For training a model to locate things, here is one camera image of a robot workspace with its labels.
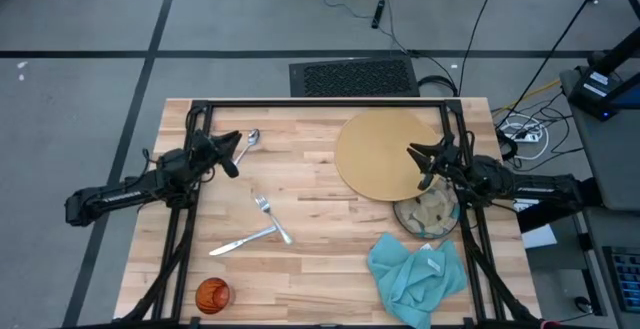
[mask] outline metal spoon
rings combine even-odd
[[[278,228],[278,231],[282,235],[282,239],[284,239],[284,242],[289,245],[293,244],[293,239],[291,239],[289,234],[287,234],[287,232],[282,229],[282,225],[280,225],[278,219],[276,219],[276,217],[271,214],[271,205],[267,201],[267,198],[265,198],[263,195],[256,195],[255,201],[256,204],[258,204],[258,207],[260,207],[260,210],[262,210],[263,213],[269,215],[271,221],[276,226],[276,228]]]
[[[249,132],[249,136],[247,137],[247,146],[240,152],[240,155],[235,158],[233,164],[238,165],[238,163],[240,163],[240,159],[242,159],[242,157],[244,156],[244,153],[246,153],[250,147],[258,144],[258,139],[260,139],[260,130],[251,129],[251,131]]]

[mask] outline round wooden board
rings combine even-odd
[[[407,110],[370,109],[344,125],[335,151],[342,179],[370,199],[415,198],[422,175],[411,159],[409,143],[436,144],[440,138]]]

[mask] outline black keyboard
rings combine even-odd
[[[603,247],[620,308],[640,313],[640,248]]]

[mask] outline wooden table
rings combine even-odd
[[[476,135],[475,153],[499,157],[489,106],[485,98],[460,99],[468,130]],[[183,145],[184,121],[191,100],[167,101],[154,156]],[[366,258],[380,235],[389,232],[414,251],[425,243],[397,222],[390,203],[353,192],[333,163],[334,142],[343,124],[366,108],[216,108],[214,134],[259,128],[259,145],[239,165],[240,176],[218,174],[201,188],[181,321],[200,316],[204,323],[235,324],[398,324],[380,302]],[[411,110],[441,134],[436,109]],[[287,246],[277,234],[210,257],[222,244],[271,225],[253,196],[265,195],[273,213],[295,240]],[[169,220],[163,203],[145,206],[138,215],[115,317],[129,312],[158,274]],[[515,215],[486,209],[487,226],[497,271],[533,315],[540,316],[527,256]],[[465,260],[460,229],[444,240],[455,243]],[[437,246],[442,240],[430,241]],[[486,278],[480,272],[488,317],[493,317]],[[210,277],[228,281],[235,302],[216,315],[195,306],[195,290]],[[164,313],[172,287],[168,284]],[[445,299],[433,324],[461,324],[474,317],[471,290]]]

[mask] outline butter knife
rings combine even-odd
[[[241,246],[242,244],[244,244],[244,243],[246,243],[246,242],[248,242],[250,240],[258,239],[258,238],[261,238],[261,237],[263,237],[265,235],[269,235],[269,234],[275,232],[276,230],[278,230],[278,229],[275,226],[268,227],[267,229],[265,229],[263,231],[260,231],[260,232],[257,232],[255,234],[251,234],[251,235],[249,235],[248,237],[246,237],[244,239],[236,240],[233,243],[229,243],[229,244],[221,246],[218,249],[214,249],[214,250],[209,252],[209,255],[224,254],[224,253],[226,253],[228,251],[231,251],[231,250]]]

